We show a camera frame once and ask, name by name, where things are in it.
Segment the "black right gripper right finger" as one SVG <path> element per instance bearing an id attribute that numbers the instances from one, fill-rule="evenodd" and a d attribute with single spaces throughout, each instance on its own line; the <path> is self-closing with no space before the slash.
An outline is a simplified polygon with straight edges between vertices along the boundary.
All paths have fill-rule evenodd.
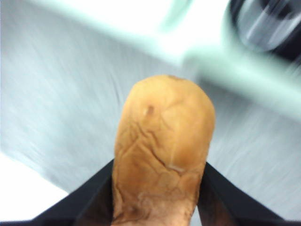
<path id="1" fill-rule="evenodd" d="M 288 226 L 284 220 L 247 195 L 209 163 L 200 187 L 198 212 L 203 226 Z"/>

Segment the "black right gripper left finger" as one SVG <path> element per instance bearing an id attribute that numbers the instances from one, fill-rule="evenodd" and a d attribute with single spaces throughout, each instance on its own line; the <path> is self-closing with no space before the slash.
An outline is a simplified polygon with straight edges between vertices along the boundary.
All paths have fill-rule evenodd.
<path id="1" fill-rule="evenodd" d="M 31 226 L 110 226 L 113 160 L 70 195 L 35 217 Z"/>

